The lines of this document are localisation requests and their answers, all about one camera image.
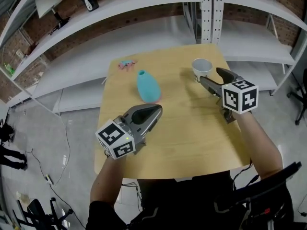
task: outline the floor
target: floor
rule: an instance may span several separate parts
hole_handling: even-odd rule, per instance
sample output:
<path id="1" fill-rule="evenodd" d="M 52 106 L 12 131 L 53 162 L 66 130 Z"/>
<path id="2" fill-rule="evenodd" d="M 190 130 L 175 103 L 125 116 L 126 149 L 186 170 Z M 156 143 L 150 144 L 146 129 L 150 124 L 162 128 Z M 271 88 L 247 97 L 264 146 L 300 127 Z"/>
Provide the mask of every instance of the floor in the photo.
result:
<path id="1" fill-rule="evenodd" d="M 307 193 L 307 122 L 302 120 L 299 126 L 294 124 L 300 104 L 286 97 L 286 93 L 294 87 L 290 78 L 274 96 L 270 96 L 268 92 L 261 92 L 259 106 L 253 113 L 281 151 L 284 166 L 294 161 L 302 162 L 301 170 L 288 182 L 288 189 L 293 200 L 295 220 L 307 221 L 296 211 Z M 57 94 L 41 98 L 40 101 L 51 108 Z M 33 154 L 41 161 L 43 174 L 49 174 L 55 184 L 53 189 L 71 205 L 83 225 L 87 222 L 90 189 L 96 177 L 93 143 L 98 115 L 99 109 L 67 112 L 62 114 L 62 123 L 59 118 L 29 101 L 11 110 L 9 118 L 9 123 L 14 124 L 16 129 L 14 142 L 9 148 L 21 152 L 30 152 L 33 149 Z M 61 175 L 69 153 L 69 163 Z M 6 166 L 1 168 L 4 196 L 9 212 L 14 209 L 17 216 L 21 216 L 16 204 L 16 192 L 28 195 L 30 199 L 38 198 L 47 213 L 51 213 L 51 197 L 57 199 L 59 213 L 61 209 L 68 210 L 67 205 L 50 190 L 37 160 L 31 154 L 27 154 L 27 157 L 27 171 L 14 170 Z M 231 171 L 232 176 L 240 169 Z M 254 174 L 253 168 L 242 173 L 236 180 L 237 187 L 245 186 Z M 127 223 L 139 213 L 135 188 L 121 189 L 115 210 Z M 307 211 L 307 200 L 300 210 Z M 83 229 L 74 215 L 69 216 L 67 221 L 72 229 Z"/>

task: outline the green object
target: green object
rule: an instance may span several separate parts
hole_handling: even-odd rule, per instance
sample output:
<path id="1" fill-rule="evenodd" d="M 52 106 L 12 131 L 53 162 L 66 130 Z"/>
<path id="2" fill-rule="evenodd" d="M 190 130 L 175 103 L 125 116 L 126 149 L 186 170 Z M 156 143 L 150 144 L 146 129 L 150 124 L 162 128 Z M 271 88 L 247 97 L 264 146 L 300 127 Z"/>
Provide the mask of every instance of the green object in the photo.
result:
<path id="1" fill-rule="evenodd" d="M 11 67 L 10 64 L 4 63 L 4 67 L 10 73 L 11 76 L 15 73 L 15 70 Z"/>

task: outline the black chair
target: black chair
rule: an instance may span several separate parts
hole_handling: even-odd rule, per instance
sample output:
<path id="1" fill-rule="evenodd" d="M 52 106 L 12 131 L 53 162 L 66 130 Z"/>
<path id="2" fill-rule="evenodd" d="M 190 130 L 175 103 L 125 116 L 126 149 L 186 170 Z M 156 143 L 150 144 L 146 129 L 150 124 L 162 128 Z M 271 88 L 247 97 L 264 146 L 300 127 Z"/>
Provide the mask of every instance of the black chair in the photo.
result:
<path id="1" fill-rule="evenodd" d="M 23 210 L 23 207 L 21 206 L 20 201 L 17 200 L 17 204 L 22 214 L 23 220 L 20 220 L 16 217 L 14 210 L 13 210 L 13 213 L 19 225 L 23 224 L 26 226 L 34 227 L 37 230 L 55 230 L 54 226 L 57 226 L 58 230 L 67 230 L 62 225 L 62 221 L 65 220 L 67 216 L 72 214 L 73 210 L 69 209 L 68 212 L 64 216 L 58 218 L 56 211 L 53 207 L 53 202 L 55 201 L 56 201 L 55 198 L 51 198 L 50 200 L 50 207 L 51 207 L 52 215 L 46 215 L 44 213 L 44 210 L 37 199 L 34 199 L 29 204 L 29 206 L 27 207 L 27 212 Z"/>
<path id="2" fill-rule="evenodd" d="M 304 75 L 303 75 L 303 84 L 305 87 L 305 90 L 307 91 L 307 69 L 304 70 Z M 302 119 L 304 112 L 307 109 L 307 94 L 304 93 L 303 89 L 301 86 L 297 87 L 296 90 L 301 90 L 302 96 L 300 97 L 298 94 L 294 93 L 293 91 L 291 91 L 290 93 L 287 94 L 287 97 L 290 98 L 290 96 L 294 96 L 296 99 L 298 99 L 301 103 L 303 103 L 303 110 L 299 116 L 299 118 L 295 121 L 296 125 L 299 125 L 299 121 Z"/>

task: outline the human arm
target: human arm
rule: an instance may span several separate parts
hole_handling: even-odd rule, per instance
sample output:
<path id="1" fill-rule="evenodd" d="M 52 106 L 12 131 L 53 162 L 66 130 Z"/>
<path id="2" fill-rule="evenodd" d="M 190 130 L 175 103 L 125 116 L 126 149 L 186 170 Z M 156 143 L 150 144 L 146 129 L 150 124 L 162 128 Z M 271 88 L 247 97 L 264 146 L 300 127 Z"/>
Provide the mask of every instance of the human arm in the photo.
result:
<path id="1" fill-rule="evenodd" d="M 239 115 L 233 112 L 233 117 L 239 124 L 248 153 L 260 178 L 264 179 L 282 170 L 283 160 L 280 152 L 253 114 L 247 112 Z"/>
<path id="2" fill-rule="evenodd" d="M 114 160 L 108 157 L 91 189 L 91 202 L 101 201 L 114 206 L 118 197 L 126 164 L 126 156 Z"/>

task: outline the white lamp shade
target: white lamp shade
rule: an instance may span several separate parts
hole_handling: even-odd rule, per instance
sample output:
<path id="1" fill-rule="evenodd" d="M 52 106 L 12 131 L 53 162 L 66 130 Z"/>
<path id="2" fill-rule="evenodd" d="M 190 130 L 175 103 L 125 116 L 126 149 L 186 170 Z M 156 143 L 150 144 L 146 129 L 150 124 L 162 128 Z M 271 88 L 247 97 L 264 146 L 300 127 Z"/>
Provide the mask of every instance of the white lamp shade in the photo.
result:
<path id="1" fill-rule="evenodd" d="M 60 2 L 62 2 L 62 0 L 35 0 L 38 16 L 42 18 Z"/>

